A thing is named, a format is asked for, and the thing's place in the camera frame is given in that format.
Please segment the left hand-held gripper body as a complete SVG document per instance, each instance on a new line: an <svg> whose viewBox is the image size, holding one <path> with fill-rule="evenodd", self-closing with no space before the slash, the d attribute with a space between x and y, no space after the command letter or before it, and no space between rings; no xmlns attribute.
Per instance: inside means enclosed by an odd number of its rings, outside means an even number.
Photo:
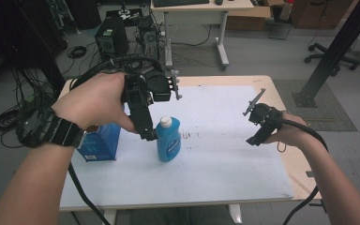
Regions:
<svg viewBox="0 0 360 225"><path fill-rule="evenodd" d="M131 72L126 75L122 100L128 105L151 105L156 101L169 101L172 93L182 98L175 75L167 76L160 71Z"/></svg>

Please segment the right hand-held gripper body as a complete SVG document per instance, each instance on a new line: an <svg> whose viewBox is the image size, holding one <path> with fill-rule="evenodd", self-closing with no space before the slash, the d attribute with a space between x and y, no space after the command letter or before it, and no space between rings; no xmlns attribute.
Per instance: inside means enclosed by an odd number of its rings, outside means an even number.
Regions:
<svg viewBox="0 0 360 225"><path fill-rule="evenodd" d="M248 115L248 121L260 125L261 128L278 129L281 127L279 120L282 118L282 112L275 107L260 102L265 91L266 89L262 88L260 93L248 102L243 115Z"/></svg>

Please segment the blue bottle with white cap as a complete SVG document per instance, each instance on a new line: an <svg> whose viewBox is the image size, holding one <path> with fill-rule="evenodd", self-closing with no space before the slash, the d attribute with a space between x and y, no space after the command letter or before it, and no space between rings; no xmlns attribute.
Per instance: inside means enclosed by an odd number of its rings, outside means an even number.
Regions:
<svg viewBox="0 0 360 225"><path fill-rule="evenodd" d="M180 121L174 117L163 116L156 127L157 153L162 162L169 162L181 149Z"/></svg>

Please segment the person's right hand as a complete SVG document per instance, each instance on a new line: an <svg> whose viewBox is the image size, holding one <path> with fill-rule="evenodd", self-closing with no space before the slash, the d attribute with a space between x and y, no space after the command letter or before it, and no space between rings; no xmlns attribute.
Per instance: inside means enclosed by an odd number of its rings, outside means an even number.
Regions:
<svg viewBox="0 0 360 225"><path fill-rule="evenodd" d="M299 116L292 115L286 112L282 115L282 118L303 126L307 124ZM305 138L307 135L308 134L300 128L290 125L282 125L280 129L278 129L265 141L265 143L281 142L290 146L299 147L302 145L302 139Z"/></svg>

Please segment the person's left hand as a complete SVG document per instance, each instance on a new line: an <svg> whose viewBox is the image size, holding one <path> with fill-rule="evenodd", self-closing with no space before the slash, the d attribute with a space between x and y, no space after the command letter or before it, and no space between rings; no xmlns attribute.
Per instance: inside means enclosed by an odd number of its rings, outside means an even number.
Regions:
<svg viewBox="0 0 360 225"><path fill-rule="evenodd" d="M82 129L114 123L128 132L136 133L121 102L124 84L124 72L99 73L60 97L52 108L57 116Z"/></svg>

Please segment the blue carton box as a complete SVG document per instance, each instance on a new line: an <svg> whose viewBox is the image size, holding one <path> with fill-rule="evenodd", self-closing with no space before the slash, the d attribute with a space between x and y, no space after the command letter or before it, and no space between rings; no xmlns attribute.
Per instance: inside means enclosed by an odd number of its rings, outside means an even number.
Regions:
<svg viewBox="0 0 360 225"><path fill-rule="evenodd" d="M86 161L115 160L120 131L116 124L92 126L78 152Z"/></svg>

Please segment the white table mat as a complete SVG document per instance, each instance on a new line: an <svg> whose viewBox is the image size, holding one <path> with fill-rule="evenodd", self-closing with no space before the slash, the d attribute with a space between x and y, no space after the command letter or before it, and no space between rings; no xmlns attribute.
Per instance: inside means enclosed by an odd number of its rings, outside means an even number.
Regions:
<svg viewBox="0 0 360 225"><path fill-rule="evenodd" d="M180 121L181 149L169 162L155 142L121 131L116 159L72 165L87 197L101 208L289 200L293 190L273 144L251 146L257 127L243 115L256 90L250 85L183 87L182 99L150 107L155 121Z"/></svg>

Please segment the grey floor mat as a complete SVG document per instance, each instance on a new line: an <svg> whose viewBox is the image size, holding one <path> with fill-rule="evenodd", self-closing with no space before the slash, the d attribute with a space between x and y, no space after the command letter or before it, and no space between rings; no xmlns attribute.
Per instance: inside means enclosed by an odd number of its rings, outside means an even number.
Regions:
<svg viewBox="0 0 360 225"><path fill-rule="evenodd" d="M314 98L315 107L297 107L293 93L305 85L303 80L274 80L274 85L288 112L303 118L316 131L356 131L348 114L325 83Z"/></svg>

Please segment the black computer tower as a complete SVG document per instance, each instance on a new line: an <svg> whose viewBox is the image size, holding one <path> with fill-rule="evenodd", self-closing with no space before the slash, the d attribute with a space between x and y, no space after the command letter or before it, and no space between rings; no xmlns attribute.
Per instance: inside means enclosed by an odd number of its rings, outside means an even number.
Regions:
<svg viewBox="0 0 360 225"><path fill-rule="evenodd" d="M107 17L95 34L95 40L103 61L128 53L126 27L120 17Z"/></svg>

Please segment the white desk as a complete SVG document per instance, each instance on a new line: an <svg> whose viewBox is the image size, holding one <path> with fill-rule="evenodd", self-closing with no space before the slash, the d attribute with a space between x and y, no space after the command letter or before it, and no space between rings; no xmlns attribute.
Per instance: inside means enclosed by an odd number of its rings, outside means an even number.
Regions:
<svg viewBox="0 0 360 225"><path fill-rule="evenodd" d="M215 42L222 69L230 65L224 47L224 35L229 12L251 8L254 8L251 0L223 0L221 6L215 4L215 0L210 0L209 4L177 7L154 7L152 0L150 0L150 9L153 12L163 14L165 32L168 31L170 24L218 24L220 30Z"/></svg>

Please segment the black keyboard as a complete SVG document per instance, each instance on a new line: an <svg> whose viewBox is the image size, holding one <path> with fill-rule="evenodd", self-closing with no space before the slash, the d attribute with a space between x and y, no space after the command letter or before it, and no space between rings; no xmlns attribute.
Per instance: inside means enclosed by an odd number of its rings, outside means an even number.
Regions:
<svg viewBox="0 0 360 225"><path fill-rule="evenodd" d="M209 4L210 0L152 0L152 3L156 8L165 8Z"/></svg>

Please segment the black wrist watch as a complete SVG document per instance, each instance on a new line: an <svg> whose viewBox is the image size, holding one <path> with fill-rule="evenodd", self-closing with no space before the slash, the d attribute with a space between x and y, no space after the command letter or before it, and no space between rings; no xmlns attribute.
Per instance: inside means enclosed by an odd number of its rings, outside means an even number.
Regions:
<svg viewBox="0 0 360 225"><path fill-rule="evenodd" d="M79 148L86 131L64 118L58 117L52 108L37 109L24 118L16 129L18 140L27 147L43 143Z"/></svg>

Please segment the flat cardboard box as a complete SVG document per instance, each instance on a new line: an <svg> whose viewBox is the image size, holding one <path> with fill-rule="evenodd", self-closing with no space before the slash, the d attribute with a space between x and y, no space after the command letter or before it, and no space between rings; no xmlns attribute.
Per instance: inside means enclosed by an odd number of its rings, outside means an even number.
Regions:
<svg viewBox="0 0 360 225"><path fill-rule="evenodd" d="M266 20L271 17L270 7L254 7L247 10L230 11L227 17L227 30L261 31Z"/></svg>

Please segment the large cardboard box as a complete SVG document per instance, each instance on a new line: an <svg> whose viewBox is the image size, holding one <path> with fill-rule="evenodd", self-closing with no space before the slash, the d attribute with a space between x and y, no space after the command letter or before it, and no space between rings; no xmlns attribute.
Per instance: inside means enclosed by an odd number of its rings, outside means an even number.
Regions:
<svg viewBox="0 0 360 225"><path fill-rule="evenodd" d="M294 0L291 20L297 29L335 29L353 0Z"/></svg>

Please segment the black metal post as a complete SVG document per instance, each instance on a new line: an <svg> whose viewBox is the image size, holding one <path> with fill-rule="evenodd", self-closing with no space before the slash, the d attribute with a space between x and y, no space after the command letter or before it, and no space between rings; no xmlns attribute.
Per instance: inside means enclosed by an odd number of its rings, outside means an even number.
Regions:
<svg viewBox="0 0 360 225"><path fill-rule="evenodd" d="M312 108L316 106L314 98L326 80L331 76L340 59L360 35L360 0L349 18L338 31L334 40L323 54L318 66L314 69L300 92L292 93L297 107Z"/></svg>

